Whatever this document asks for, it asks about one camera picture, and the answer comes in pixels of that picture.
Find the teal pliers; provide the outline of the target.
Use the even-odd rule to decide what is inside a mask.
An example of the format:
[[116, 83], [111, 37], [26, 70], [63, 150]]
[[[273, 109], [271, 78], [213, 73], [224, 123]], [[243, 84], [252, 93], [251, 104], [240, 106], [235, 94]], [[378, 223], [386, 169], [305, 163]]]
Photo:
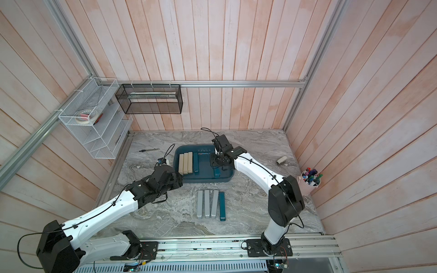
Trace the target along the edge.
[[199, 172], [199, 156], [197, 152], [193, 152], [193, 172]]
[[225, 193], [219, 192], [220, 221], [226, 221]]
[[221, 167], [214, 168], [214, 177], [215, 177], [215, 179], [218, 179], [218, 178], [221, 177], [221, 170], [220, 170], [220, 168]]

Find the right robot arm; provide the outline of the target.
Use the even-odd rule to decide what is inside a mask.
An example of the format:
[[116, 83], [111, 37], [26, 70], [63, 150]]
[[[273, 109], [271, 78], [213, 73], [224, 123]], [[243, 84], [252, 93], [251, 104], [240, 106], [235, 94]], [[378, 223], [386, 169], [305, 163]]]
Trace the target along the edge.
[[283, 246], [285, 234], [294, 224], [294, 219], [302, 219], [300, 213], [305, 209], [297, 179], [268, 169], [242, 147], [233, 147], [224, 134], [215, 133], [212, 143], [215, 147], [211, 159], [213, 167], [229, 167], [243, 173], [268, 195], [270, 221], [260, 239], [246, 241], [248, 255], [268, 257], [286, 251]]

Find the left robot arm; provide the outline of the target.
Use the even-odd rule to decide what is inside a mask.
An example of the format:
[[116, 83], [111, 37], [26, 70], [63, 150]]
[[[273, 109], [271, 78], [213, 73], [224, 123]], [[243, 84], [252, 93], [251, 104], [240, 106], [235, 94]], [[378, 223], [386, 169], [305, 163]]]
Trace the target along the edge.
[[146, 258], [140, 239], [130, 230], [109, 238], [93, 236], [117, 219], [183, 185], [183, 176], [162, 164], [151, 175], [128, 184], [116, 197], [90, 212], [62, 224], [54, 220], [41, 234], [36, 255], [46, 273], [72, 273], [78, 267], [104, 258]]

